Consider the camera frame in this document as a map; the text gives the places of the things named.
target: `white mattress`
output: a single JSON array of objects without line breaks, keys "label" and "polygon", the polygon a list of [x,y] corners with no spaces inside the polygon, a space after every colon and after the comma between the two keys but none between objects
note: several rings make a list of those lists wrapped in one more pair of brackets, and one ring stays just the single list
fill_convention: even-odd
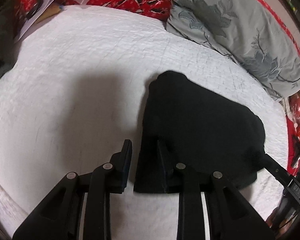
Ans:
[{"label": "white mattress", "polygon": [[[249,107],[264,123],[266,152],[286,166],[284,112],[241,67],[167,33],[158,20],[70,6],[26,34],[15,67],[0,80],[1,186],[29,213],[67,172],[93,171],[129,138],[130,182],[111,197],[113,239],[176,239],[178,196],[135,195],[132,183],[146,87],[165,70]],[[245,195],[266,218],[281,191],[261,171]]]}]

